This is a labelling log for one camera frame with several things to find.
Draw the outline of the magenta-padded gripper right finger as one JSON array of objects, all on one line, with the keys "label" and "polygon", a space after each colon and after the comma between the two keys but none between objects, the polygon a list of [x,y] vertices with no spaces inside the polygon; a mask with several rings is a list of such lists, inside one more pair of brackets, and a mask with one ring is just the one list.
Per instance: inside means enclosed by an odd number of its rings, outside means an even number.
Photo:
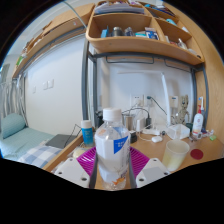
[{"label": "magenta-padded gripper right finger", "polygon": [[131,147],[129,158],[129,177],[132,188],[140,188],[170,174],[158,158],[148,158]]}]

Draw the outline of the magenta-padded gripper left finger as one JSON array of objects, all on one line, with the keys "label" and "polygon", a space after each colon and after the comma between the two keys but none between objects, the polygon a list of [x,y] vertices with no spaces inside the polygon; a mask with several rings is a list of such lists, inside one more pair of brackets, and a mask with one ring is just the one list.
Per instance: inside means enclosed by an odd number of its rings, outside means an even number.
[{"label": "magenta-padded gripper left finger", "polygon": [[81,187],[93,189],[97,177],[96,148],[87,150],[78,158],[68,158],[54,174]]}]

